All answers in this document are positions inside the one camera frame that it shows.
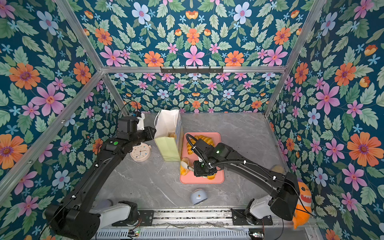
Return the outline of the orange croissant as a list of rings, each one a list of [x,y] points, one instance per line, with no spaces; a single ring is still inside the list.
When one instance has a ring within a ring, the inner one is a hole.
[[[211,145],[213,147],[215,146],[215,142],[214,142],[213,138],[211,138],[211,137],[204,136],[204,135],[198,135],[198,136],[195,136],[195,138],[197,140],[203,140],[208,145]]]

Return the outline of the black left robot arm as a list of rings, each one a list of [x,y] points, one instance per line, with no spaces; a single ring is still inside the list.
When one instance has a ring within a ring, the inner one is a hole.
[[[93,210],[92,206],[104,183],[133,148],[154,139],[156,129],[144,125],[144,117],[127,116],[118,120],[117,135],[102,144],[91,168],[59,205],[45,210],[48,227],[59,236],[90,240],[99,229],[115,223],[129,226],[139,223],[137,204],[122,201],[114,206]]]

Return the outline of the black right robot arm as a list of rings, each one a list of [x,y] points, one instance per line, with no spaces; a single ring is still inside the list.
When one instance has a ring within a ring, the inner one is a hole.
[[[248,160],[224,143],[213,147],[190,134],[186,134],[186,140],[193,153],[198,156],[198,160],[194,161],[195,177],[212,176],[217,173],[218,168],[227,168],[268,193],[263,198],[249,202],[245,210],[246,218],[262,219],[275,215],[282,220],[293,220],[300,198],[300,188],[294,174],[269,170]]]

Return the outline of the small sesame bread loaf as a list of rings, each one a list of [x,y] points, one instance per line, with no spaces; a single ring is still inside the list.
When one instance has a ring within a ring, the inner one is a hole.
[[[180,162],[181,176],[186,176],[190,171],[194,171],[194,168],[190,166],[190,160],[188,158],[182,158]]]

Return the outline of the green painted paper bag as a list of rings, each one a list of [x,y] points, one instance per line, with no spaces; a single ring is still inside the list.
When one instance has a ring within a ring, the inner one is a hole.
[[[157,130],[154,140],[166,162],[180,162],[184,129],[179,110],[161,110],[154,120]],[[169,138],[171,132],[176,133],[175,138]]]

